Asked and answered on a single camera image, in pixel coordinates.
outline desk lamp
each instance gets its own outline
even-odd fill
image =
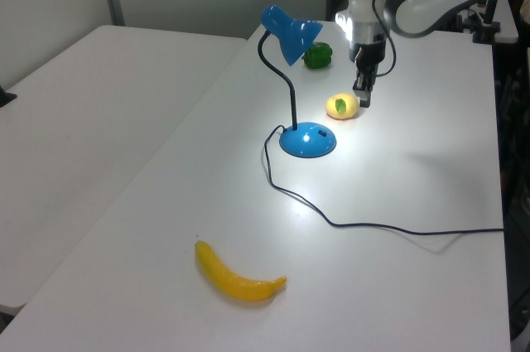
[[[289,78],[271,65],[263,56],[263,43],[271,33],[280,41],[285,61],[292,66],[304,54],[322,25],[314,21],[294,20],[280,7],[266,7],[262,13],[262,25],[267,29],[258,43],[258,54],[262,62],[274,73],[284,79],[291,92],[292,126],[280,136],[280,146],[296,157],[321,157],[330,153],[336,145],[333,132],[318,123],[298,123],[296,120],[295,88]]]

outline power cord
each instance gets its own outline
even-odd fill
[[[387,225],[387,224],[374,224],[370,222],[358,222],[358,223],[350,223],[350,224],[337,224],[333,221],[331,221],[324,212],[319,209],[316,205],[311,203],[308,199],[306,199],[304,196],[293,192],[292,190],[288,190],[286,188],[283,188],[281,186],[278,186],[274,183],[272,180],[272,168],[271,168],[271,159],[268,154],[268,143],[271,140],[272,136],[276,133],[278,129],[282,129],[283,132],[285,132],[287,129],[282,126],[276,126],[274,130],[270,133],[270,135],[265,140],[265,143],[263,144],[263,149],[265,151],[265,158],[267,160],[267,180],[270,186],[274,188],[275,190],[279,190],[280,192],[285,193],[286,195],[290,196],[293,199],[302,200],[304,203],[306,203],[309,207],[311,207],[318,215],[320,215],[325,222],[327,222],[329,225],[331,225],[334,228],[379,228],[379,229],[391,229],[398,232],[402,232],[404,234],[413,234],[416,236],[437,236],[441,234],[488,234],[488,233],[497,233],[497,232],[504,232],[503,228],[491,228],[491,229],[466,229],[466,230],[446,230],[441,232],[415,232],[412,230],[407,230],[404,228],[399,228],[397,226],[393,225]]]
[[[381,18],[381,16],[378,14],[378,10],[375,7],[375,2],[376,2],[376,0],[372,0],[372,11],[373,11],[373,14],[378,19],[379,25],[383,29],[385,36],[388,38],[388,41],[390,41],[390,46],[392,47],[392,55],[393,55],[392,65],[390,66],[390,69],[387,70],[386,72],[380,74],[380,75],[376,75],[375,76],[375,77],[383,77],[383,76],[386,76],[386,75],[390,74],[394,70],[394,68],[396,67],[396,62],[398,60],[398,54],[397,54],[398,52],[396,50],[396,45],[394,44],[394,40],[390,36],[389,29],[384,24],[383,19]]]

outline white table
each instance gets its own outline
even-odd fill
[[[16,313],[213,84],[243,39],[100,27],[0,108],[0,311]]]
[[[263,141],[290,112],[287,87],[258,59],[262,33],[0,335],[2,352],[509,351],[502,234],[333,229],[269,186]],[[275,181],[337,222],[502,226],[490,47],[396,37],[397,67],[371,108],[340,122],[324,103],[351,89],[354,65],[338,26],[319,40],[334,50],[322,71],[288,69],[274,39],[264,47],[297,87],[299,120],[338,138],[329,156],[303,160],[276,136]],[[257,305],[224,297],[195,264],[197,239],[245,276],[287,275],[287,289]]]

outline yellow banana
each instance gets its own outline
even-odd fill
[[[251,280],[230,271],[217,257],[209,244],[195,243],[195,256],[208,279],[229,296],[246,301],[269,298],[287,281],[285,276],[273,281]]]

